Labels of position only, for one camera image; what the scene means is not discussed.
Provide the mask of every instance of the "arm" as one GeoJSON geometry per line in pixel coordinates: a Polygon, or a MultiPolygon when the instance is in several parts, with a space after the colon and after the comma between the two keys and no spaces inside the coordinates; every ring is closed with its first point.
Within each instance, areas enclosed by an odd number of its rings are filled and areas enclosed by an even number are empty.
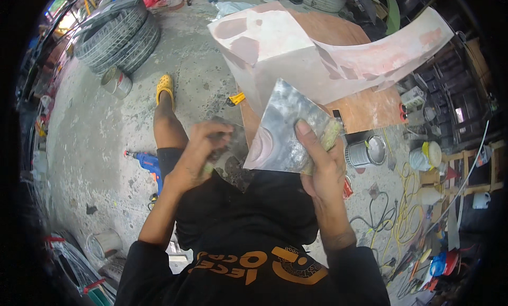
{"type": "Polygon", "coordinates": [[[351,304],[389,305],[390,300],[372,250],[356,247],[355,232],[347,218],[342,198],[346,162],[341,138],[326,152],[310,126],[296,124],[296,136],[314,160],[314,175],[301,175],[305,191],[312,197],[329,274],[338,292],[351,304]]]}
{"type": "Polygon", "coordinates": [[[182,156],[171,173],[164,178],[161,195],[141,228],[139,241],[166,250],[173,233],[175,213],[181,196],[210,178],[211,173],[203,170],[206,159],[212,151],[224,147],[230,138],[229,135],[223,135],[219,140],[212,140],[210,135],[232,131],[231,125],[211,121],[193,126],[182,156]]]}

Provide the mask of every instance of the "person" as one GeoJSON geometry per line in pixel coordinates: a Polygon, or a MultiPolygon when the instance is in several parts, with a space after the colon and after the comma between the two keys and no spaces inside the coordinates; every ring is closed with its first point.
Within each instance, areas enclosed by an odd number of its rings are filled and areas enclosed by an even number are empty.
{"type": "Polygon", "coordinates": [[[115,305],[390,304],[371,249],[356,246],[347,219],[340,138],[326,152],[298,121],[296,136],[314,160],[314,175],[259,171],[242,193],[217,172],[202,170],[233,128],[206,121],[187,138],[174,114],[169,75],[157,85],[156,102],[153,131],[164,184],[130,246],[115,305]],[[217,132],[220,140],[208,138],[217,132]],[[177,275],[165,252],[175,221],[180,247],[194,252],[177,275]],[[302,247],[315,241],[318,229],[329,268],[302,247]]]}

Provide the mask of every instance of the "yellow extension cord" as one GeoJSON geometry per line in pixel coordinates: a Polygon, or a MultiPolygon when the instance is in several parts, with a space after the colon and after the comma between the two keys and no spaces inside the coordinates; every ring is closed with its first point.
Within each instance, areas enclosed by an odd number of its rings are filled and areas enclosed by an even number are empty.
{"type": "MultiPolygon", "coordinates": [[[[392,148],[390,147],[390,142],[388,141],[388,137],[386,135],[386,132],[383,129],[384,138],[386,140],[386,143],[388,145],[388,149],[390,150],[390,154],[392,154],[392,148]]],[[[400,200],[399,205],[399,214],[397,215],[397,218],[395,220],[395,223],[391,219],[384,220],[379,227],[383,228],[386,224],[391,224],[391,233],[390,238],[388,239],[388,242],[386,243],[386,246],[384,247],[383,256],[381,257],[381,260],[378,261],[378,263],[382,267],[391,267],[389,265],[386,265],[387,263],[384,263],[384,256],[386,255],[386,252],[388,251],[388,246],[390,246],[390,241],[393,237],[395,237],[395,240],[397,242],[397,251],[398,251],[398,258],[397,263],[400,263],[401,258],[401,246],[411,241],[418,231],[420,230],[420,227],[422,226],[423,221],[423,208],[421,204],[416,204],[410,208],[410,204],[413,199],[413,195],[415,195],[418,192],[419,185],[416,183],[416,173],[411,170],[411,167],[408,162],[404,162],[402,166],[402,172],[399,170],[399,167],[395,165],[395,169],[397,169],[397,172],[399,173],[399,176],[402,179],[402,185],[404,187],[404,193],[402,195],[402,198],[400,200]],[[408,193],[410,182],[412,181],[412,189],[411,193],[408,193]],[[415,210],[419,209],[420,211],[420,220],[418,221],[418,227],[415,229],[415,231],[411,231],[411,223],[413,220],[413,217],[415,215],[415,210]]],[[[374,240],[376,238],[376,230],[374,231],[374,235],[372,236],[372,242],[370,244],[370,248],[374,247],[374,240]]],[[[393,270],[390,273],[391,277],[395,273],[395,266],[393,266],[393,270]]]]}

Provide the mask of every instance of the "yellow crocs shoe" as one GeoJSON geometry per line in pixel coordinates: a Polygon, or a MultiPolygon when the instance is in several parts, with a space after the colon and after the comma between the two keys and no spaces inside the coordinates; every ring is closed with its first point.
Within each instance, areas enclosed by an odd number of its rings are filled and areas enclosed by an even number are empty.
{"type": "Polygon", "coordinates": [[[171,106],[173,107],[173,112],[175,112],[175,98],[173,96],[173,78],[170,75],[165,74],[161,77],[157,84],[157,95],[156,101],[157,105],[159,104],[159,97],[161,96],[162,90],[166,90],[171,97],[171,106]]]}

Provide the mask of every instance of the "hand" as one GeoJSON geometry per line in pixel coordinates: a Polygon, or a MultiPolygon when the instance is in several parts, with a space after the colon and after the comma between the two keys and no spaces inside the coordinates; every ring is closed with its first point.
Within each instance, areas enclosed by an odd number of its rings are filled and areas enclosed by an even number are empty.
{"type": "Polygon", "coordinates": [[[208,156],[216,149],[224,147],[233,132],[231,125],[213,121],[206,121],[193,125],[190,139],[175,168],[165,178],[169,180],[171,189],[183,194],[187,190],[197,187],[211,177],[211,171],[203,170],[208,156]]]}
{"type": "Polygon", "coordinates": [[[295,125],[295,132],[298,141],[306,148],[315,164],[313,176],[300,175],[303,189],[312,198],[323,201],[342,199],[346,177],[342,139],[337,138],[333,147],[327,152],[306,121],[299,120],[295,125]]]}

